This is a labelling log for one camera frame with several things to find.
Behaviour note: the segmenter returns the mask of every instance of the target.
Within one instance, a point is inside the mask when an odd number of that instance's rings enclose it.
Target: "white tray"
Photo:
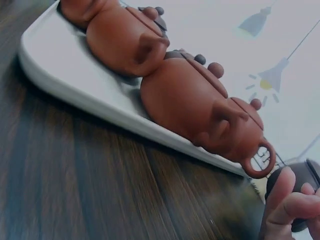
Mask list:
[[[140,79],[126,81],[88,51],[83,34],[48,8],[22,35],[19,59],[29,79],[43,91],[147,139],[221,169],[245,176],[237,163],[193,146],[150,121],[139,99]]]

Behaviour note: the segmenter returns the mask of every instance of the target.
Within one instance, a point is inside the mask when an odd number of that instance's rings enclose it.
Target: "finger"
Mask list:
[[[305,194],[305,195],[314,195],[315,194],[315,190],[314,188],[311,186],[310,183],[305,183],[302,185],[301,187],[301,193]]]
[[[266,233],[267,218],[278,205],[292,193],[296,183],[296,175],[290,167],[281,170],[267,200],[265,203],[264,214],[262,218],[259,239],[264,239]]]
[[[313,191],[313,194],[320,197],[320,189],[318,189],[315,193]],[[310,219],[307,221],[307,227],[309,229],[309,233],[313,239],[320,239],[320,217],[317,216],[313,219]]]
[[[286,226],[294,219],[313,219],[319,215],[319,196],[293,192],[269,215],[267,224]]]

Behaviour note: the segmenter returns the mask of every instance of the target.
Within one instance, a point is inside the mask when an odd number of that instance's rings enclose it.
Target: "wooden table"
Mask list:
[[[27,80],[20,37],[52,3],[0,0],[0,240],[256,240],[264,205],[247,179]]]

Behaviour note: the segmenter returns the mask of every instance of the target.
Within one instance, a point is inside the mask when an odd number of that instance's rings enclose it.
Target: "brown teapot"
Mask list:
[[[146,76],[159,67],[170,45],[154,22],[158,16],[153,7],[146,7],[142,12],[120,4],[104,8],[87,27],[89,48],[118,74]]]
[[[118,0],[61,0],[61,12],[86,32],[92,52],[125,77],[143,77],[164,59],[170,41],[161,7],[122,7]]]
[[[218,78],[223,67],[184,50],[167,52],[159,68],[142,79],[140,94],[150,118],[160,126],[188,139],[197,147],[240,163],[252,178],[266,177],[276,163],[276,152],[263,136],[257,110],[261,102],[250,104],[228,93]],[[259,147],[270,154],[266,169],[256,171],[252,157]]]

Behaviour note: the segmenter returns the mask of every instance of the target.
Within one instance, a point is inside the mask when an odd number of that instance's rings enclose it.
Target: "teapot lid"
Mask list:
[[[258,110],[261,108],[262,105],[260,100],[253,99],[249,104],[237,97],[231,97],[231,99],[240,108],[242,108],[252,118],[253,121],[255,121],[255,123],[261,128],[261,130],[264,130],[264,123],[262,122],[262,119],[258,114]]]
[[[135,9],[133,7],[130,7],[130,6],[127,6],[126,9],[133,16],[135,16],[141,23],[143,23],[148,29],[153,31],[159,37],[163,37],[163,32],[161,31],[160,27],[154,21],[152,21],[150,18],[148,18],[145,14],[143,14],[138,9]]]
[[[199,62],[190,58],[190,55],[180,52],[182,56],[189,62],[189,64],[197,70],[225,99],[228,98],[228,92],[220,82],[220,80],[211,73],[208,69],[202,66]]]

